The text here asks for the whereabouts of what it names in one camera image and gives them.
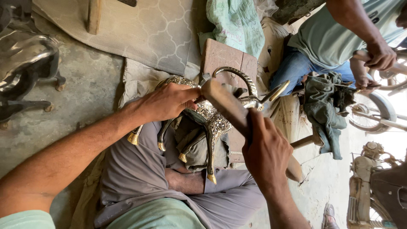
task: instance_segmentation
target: dark green cloth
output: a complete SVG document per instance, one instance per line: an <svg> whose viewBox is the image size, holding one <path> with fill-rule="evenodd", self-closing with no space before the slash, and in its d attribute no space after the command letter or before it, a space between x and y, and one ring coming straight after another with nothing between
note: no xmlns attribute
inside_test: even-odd
<svg viewBox="0 0 407 229"><path fill-rule="evenodd" d="M324 142L324 146L319 152L321 154L332 152L335 160L342 159L339 150L339 135L340 130L346 128L345 118L337 115L339 109L334 107L334 104L338 104L337 101L334 102L334 94L344 89L348 90L345 87L334 85L341 83L341 74L335 72L317 77L308 76L305 82L304 111Z"/></svg>

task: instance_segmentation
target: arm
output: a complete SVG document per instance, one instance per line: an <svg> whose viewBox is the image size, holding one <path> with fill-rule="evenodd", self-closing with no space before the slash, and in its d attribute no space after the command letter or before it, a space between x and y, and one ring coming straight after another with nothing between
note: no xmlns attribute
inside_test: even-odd
<svg viewBox="0 0 407 229"><path fill-rule="evenodd" d="M365 66L383 71L393 66L396 54L367 16L360 0L327 0L326 7L336 22L366 42L372 60Z"/></svg>
<svg viewBox="0 0 407 229"><path fill-rule="evenodd" d="M285 170L293 148L262 113L250 109L253 126L253 142L246 141L243 156L247 169L252 174L267 201L272 228L310 229L291 197Z"/></svg>
<svg viewBox="0 0 407 229"><path fill-rule="evenodd" d="M49 212L54 197L104 149L144 123L177 117L199 88L168 84L119 112L51 144L0 180L0 218L26 210Z"/></svg>
<svg viewBox="0 0 407 229"><path fill-rule="evenodd" d="M366 75L366 67L364 66L363 61L358 60L354 57L349 59L350 62L350 70L353 73L353 77L355 78L355 86L356 88L360 88L363 90L363 93L371 93L374 90L378 89L381 85L376 81L369 79Z"/></svg>

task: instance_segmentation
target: blue jeans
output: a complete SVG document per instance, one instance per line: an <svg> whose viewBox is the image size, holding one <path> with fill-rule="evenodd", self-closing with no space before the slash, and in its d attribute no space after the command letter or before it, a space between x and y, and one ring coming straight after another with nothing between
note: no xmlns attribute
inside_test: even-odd
<svg viewBox="0 0 407 229"><path fill-rule="evenodd" d="M328 72L334 71L342 75L343 82L353 82L351 87L355 88L355 79L353 73L350 70L350 63L346 61L342 65L334 69L325 69L314 63L312 63L306 55L302 54L297 48L287 46L284 49L283 61L280 64L276 74L273 79L269 82L269 90L274 89L279 84L286 80L290 80L290 84L283 91L280 96L285 96L291 94L294 87L301 85L301 80L304 75L307 75L310 72L317 72L321 74L328 74Z"/></svg>

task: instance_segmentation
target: tool handle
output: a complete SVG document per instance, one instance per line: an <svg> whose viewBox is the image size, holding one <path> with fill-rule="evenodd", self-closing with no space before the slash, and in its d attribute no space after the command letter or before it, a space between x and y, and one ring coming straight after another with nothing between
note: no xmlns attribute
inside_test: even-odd
<svg viewBox="0 0 407 229"><path fill-rule="evenodd" d="M252 139L252 127L249 110L215 80L208 80L201 88L202 95L246 138ZM302 169L299 162L291 155L286 170L288 178L302 181Z"/></svg>
<svg viewBox="0 0 407 229"><path fill-rule="evenodd" d="M356 50L355 52L353 52L353 57L363 62L368 62L372 59L369 56L369 54L363 50ZM393 67L389 70L389 72L407 75L407 66L404 66L403 64L396 62L394 63Z"/></svg>

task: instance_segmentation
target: green cloth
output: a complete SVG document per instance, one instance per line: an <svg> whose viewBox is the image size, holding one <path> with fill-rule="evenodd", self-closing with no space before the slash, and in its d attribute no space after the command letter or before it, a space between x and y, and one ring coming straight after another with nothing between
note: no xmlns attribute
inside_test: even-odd
<svg viewBox="0 0 407 229"><path fill-rule="evenodd" d="M363 2L368 16L380 30L387 43L400 36L404 30L396 26L405 0L369 0ZM292 36L288 46L298 48L314 64L333 69L352 57L355 50L366 43L356 34L337 23L326 6L308 18Z"/></svg>
<svg viewBox="0 0 407 229"><path fill-rule="evenodd" d="M41 210L21 211L0 218L1 229L55 229L51 215Z"/></svg>
<svg viewBox="0 0 407 229"><path fill-rule="evenodd" d="M206 16L216 28L199 35L201 48L211 38L256 58L260 56L265 38L253 0L208 0Z"/></svg>
<svg viewBox="0 0 407 229"><path fill-rule="evenodd" d="M51 215L41 210L22 211L0 218L1 229L55 229ZM205 229L197 215L182 201L162 198L124 213L107 229L185 228Z"/></svg>
<svg viewBox="0 0 407 229"><path fill-rule="evenodd" d="M335 160L341 160L339 149L340 129L346 128L344 117L337 115L339 109L334 107L338 104L334 101L335 92L343 89L333 84L341 84L341 74L329 72L328 75L318 77L308 76L305 81L305 102L304 111L311 122L312 127L321 136L324 146L320 153L333 153Z"/></svg>
<svg viewBox="0 0 407 229"><path fill-rule="evenodd" d="M197 215L182 201L162 198L124 213L107 229L204 229Z"/></svg>

